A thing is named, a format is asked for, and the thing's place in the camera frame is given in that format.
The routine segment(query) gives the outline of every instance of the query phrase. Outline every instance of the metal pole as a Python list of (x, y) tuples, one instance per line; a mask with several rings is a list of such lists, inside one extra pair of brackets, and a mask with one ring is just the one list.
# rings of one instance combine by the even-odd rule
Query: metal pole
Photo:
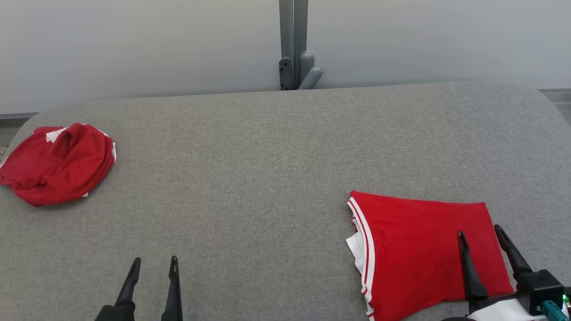
[(295, 0), (293, 3), (293, 85), (295, 89), (303, 81), (300, 79), (299, 57), (307, 49), (307, 11), (309, 0)]
[(280, 6), (280, 37), (282, 40), (282, 59), (279, 62), (281, 90), (294, 90), (294, 53), (293, 53), (293, 2), (294, 0), (279, 0)]

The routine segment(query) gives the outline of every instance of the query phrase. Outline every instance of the teal connector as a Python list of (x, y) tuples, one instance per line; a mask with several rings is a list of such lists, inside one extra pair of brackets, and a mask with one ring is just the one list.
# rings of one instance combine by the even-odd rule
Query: teal connector
[(541, 312), (547, 317), (548, 321), (569, 321), (569, 318), (567, 318), (555, 302), (551, 300), (544, 301), (541, 304)]

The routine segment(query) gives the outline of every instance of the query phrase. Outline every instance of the white fabric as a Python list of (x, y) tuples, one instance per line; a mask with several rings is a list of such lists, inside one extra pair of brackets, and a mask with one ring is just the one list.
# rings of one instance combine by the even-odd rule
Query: white fabric
[[(363, 288), (361, 289), (361, 293), (363, 293), (367, 287), (366, 287), (366, 281), (364, 280), (365, 275), (363, 274), (364, 272), (364, 267), (365, 267), (365, 262), (367, 260), (366, 258), (366, 251), (368, 250), (365, 246), (365, 236), (364, 234), (361, 232), (362, 228), (360, 225), (361, 220), (358, 219), (358, 214), (360, 212), (361, 215), (363, 215), (363, 213), (361, 212), (361, 209), (358, 208), (357, 202), (351, 198), (349, 200), (349, 202), (347, 202), (347, 205), (349, 205), (349, 207), (351, 208), (351, 211), (353, 212), (353, 224), (355, 224), (356, 228), (357, 228), (357, 232), (355, 234), (353, 234), (350, 238), (346, 239), (346, 243), (347, 246), (349, 246), (349, 249), (351, 250), (351, 253), (353, 253), (353, 256), (355, 257), (355, 266), (357, 267), (357, 270), (359, 271), (359, 273), (361, 273), (361, 281), (363, 283)], [(367, 317), (369, 319), (369, 321), (375, 321), (375, 309), (373, 309), (370, 305), (369, 305), (369, 300), (368, 297), (370, 298), (371, 296), (371, 288), (369, 288), (369, 291), (367, 291), (367, 295), (365, 295), (365, 304), (367, 305)]]
[(349, 205), (353, 212), (357, 230), (360, 231), (363, 236), (364, 262), (363, 274), (361, 275), (361, 283), (363, 285), (361, 293), (363, 293), (367, 302), (371, 302), (373, 277), (375, 274), (375, 244), (373, 242), (373, 236), (371, 229), (369, 228), (369, 224), (367, 223), (367, 219), (357, 204), (357, 201), (351, 197), (349, 202), (347, 202), (347, 205)]
[[(567, 308), (561, 309), (568, 317)], [(531, 316), (517, 299), (504, 300), (482, 310), (478, 310), (468, 316), (476, 321), (534, 321), (547, 320), (543, 315)]]
[(46, 142), (52, 142), (55, 143), (55, 140), (58, 139), (58, 136), (66, 129), (68, 129), (69, 127), (66, 128), (62, 128), (60, 130), (56, 130), (56, 131), (52, 131), (49, 133), (46, 133)]

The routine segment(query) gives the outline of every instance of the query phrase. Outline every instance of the white wall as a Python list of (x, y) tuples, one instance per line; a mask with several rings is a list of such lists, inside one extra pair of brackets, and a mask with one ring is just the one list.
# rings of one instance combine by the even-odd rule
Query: white wall
[[(571, 88), (570, 0), (310, 0), (318, 87)], [(0, 0), (0, 114), (277, 90), (278, 0)]]
[(319, 88), (497, 79), (571, 88), (570, 0), (310, 0)]
[(0, 114), (279, 88), (278, 2), (1, 0)]

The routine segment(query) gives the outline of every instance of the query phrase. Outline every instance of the gray fabric surface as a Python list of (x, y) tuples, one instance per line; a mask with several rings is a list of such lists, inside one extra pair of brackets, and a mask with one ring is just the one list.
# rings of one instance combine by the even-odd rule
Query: gray fabric surface
[[(571, 285), (571, 127), (525, 87), (100, 101), (35, 116), (10, 148), (74, 122), (108, 133), (118, 161), (61, 206), (0, 187), (2, 319), (93, 320), (141, 256), (135, 316), (159, 320), (177, 255), (185, 320), (366, 320), (345, 243), (352, 189), (484, 201), (532, 267)], [(465, 313), (444, 303), (410, 320)]]

